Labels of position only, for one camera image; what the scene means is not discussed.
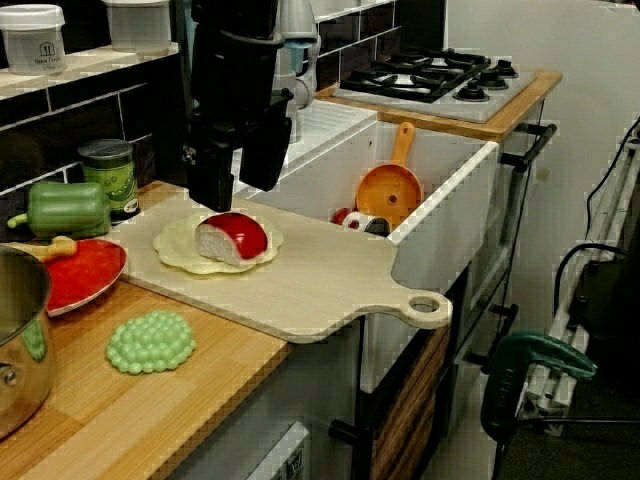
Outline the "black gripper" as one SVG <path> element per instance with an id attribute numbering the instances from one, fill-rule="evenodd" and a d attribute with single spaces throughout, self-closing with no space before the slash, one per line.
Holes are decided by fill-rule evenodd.
<path id="1" fill-rule="evenodd" d="M 190 198 L 229 211 L 232 146 L 243 146 L 240 181 L 262 191 L 278 183 L 289 145 L 292 93 L 273 87 L 284 37 L 195 31 L 191 97 L 197 103 L 182 160 Z"/>

